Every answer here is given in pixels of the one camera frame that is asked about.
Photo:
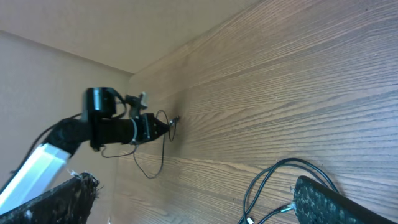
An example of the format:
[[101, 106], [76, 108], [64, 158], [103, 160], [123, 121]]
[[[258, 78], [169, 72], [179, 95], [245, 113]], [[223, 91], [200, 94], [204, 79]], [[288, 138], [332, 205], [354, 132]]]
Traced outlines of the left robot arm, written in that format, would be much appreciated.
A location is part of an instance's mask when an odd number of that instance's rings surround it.
[[1, 188], [1, 213], [42, 194], [85, 141], [96, 152], [107, 144], [138, 147], [170, 131], [147, 108], [145, 93], [121, 96], [108, 87], [88, 88], [80, 114], [60, 120], [40, 134]]

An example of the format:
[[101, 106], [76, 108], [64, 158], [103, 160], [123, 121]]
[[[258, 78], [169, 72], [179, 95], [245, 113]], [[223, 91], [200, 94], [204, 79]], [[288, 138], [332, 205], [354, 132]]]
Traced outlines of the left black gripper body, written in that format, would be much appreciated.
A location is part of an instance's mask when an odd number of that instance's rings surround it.
[[137, 143], [146, 143], [155, 140], [154, 113], [144, 113], [136, 117]]

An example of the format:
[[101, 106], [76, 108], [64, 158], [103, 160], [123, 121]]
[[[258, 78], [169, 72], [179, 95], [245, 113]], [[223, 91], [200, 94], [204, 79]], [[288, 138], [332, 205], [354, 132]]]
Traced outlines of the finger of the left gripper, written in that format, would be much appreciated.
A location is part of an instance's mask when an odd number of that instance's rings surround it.
[[160, 137], [161, 135], [170, 131], [170, 125], [168, 123], [163, 123], [158, 119], [154, 120], [155, 135]]

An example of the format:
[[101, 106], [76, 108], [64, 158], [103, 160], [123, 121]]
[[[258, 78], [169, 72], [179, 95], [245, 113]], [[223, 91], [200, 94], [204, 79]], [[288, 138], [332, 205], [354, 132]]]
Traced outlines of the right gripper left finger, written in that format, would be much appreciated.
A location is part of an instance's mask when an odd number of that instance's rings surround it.
[[100, 182], [84, 172], [1, 215], [1, 224], [85, 224]]

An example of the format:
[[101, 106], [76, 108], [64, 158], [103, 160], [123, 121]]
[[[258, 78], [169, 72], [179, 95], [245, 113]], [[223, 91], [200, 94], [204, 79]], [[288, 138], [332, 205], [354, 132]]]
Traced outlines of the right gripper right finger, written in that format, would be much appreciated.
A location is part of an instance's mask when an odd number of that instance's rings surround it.
[[293, 203], [300, 223], [394, 224], [304, 175], [296, 181]]

